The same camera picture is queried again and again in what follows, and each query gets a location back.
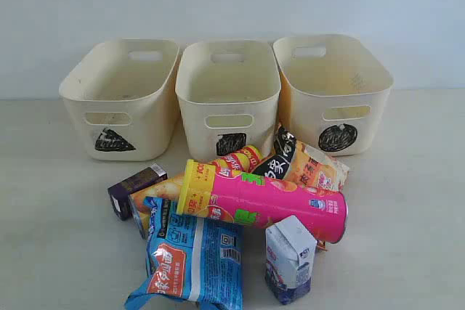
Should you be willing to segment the cream bin with triangle mark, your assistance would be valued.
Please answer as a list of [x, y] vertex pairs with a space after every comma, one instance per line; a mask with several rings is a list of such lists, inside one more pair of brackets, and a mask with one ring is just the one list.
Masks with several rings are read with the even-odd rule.
[[179, 60], [173, 41], [121, 38], [96, 45], [69, 72], [59, 95], [90, 157], [144, 161], [164, 153], [179, 118]]

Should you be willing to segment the blue noodle snack bag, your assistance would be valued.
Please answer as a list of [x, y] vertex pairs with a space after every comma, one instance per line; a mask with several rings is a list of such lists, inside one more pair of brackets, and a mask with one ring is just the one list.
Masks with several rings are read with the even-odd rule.
[[157, 295], [200, 309], [242, 309], [242, 227], [179, 215], [177, 202], [160, 197], [146, 197], [144, 204], [150, 209], [147, 279], [125, 309], [141, 309]]

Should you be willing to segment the cream bin with square mark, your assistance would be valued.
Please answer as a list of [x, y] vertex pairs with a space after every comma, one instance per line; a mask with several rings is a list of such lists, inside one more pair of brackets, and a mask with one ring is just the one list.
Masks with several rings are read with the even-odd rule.
[[266, 42], [187, 46], [175, 92], [191, 157], [207, 163], [246, 145], [269, 155], [280, 89], [275, 55]]

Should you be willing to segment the dark purple small box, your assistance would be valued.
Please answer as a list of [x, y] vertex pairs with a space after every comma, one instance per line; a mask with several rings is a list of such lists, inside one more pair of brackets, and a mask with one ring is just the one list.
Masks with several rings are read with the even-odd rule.
[[167, 173], [157, 163], [137, 172], [108, 188], [108, 195], [115, 215], [125, 221], [132, 216], [129, 196], [168, 179]]

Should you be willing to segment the orange noodle snack bag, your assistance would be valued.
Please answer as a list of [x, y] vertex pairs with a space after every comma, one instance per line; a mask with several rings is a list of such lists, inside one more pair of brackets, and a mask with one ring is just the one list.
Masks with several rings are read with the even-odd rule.
[[274, 137], [274, 151], [261, 160], [252, 173], [290, 181], [299, 187], [341, 192], [349, 171], [349, 166], [299, 141], [279, 125]]

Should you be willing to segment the pink chips can yellow lid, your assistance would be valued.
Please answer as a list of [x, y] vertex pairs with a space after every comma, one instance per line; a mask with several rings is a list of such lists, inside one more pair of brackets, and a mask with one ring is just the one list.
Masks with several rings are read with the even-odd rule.
[[260, 229], [295, 216], [316, 240], [337, 243], [345, 233], [347, 204], [341, 192], [189, 159], [177, 214]]

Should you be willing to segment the white blue milk carton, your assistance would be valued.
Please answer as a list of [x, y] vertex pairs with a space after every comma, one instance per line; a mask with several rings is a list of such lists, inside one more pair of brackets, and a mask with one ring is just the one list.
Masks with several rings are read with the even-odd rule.
[[317, 240], [296, 216], [266, 228], [265, 237], [265, 281], [281, 304], [290, 304], [310, 291]]

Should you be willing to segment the cream bin with circle mark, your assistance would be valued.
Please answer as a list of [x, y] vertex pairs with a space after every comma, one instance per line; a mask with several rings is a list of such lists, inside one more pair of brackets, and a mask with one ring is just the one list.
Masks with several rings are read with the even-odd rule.
[[394, 83], [389, 71], [359, 40], [342, 34], [283, 37], [272, 48], [283, 127], [332, 156], [366, 151]]

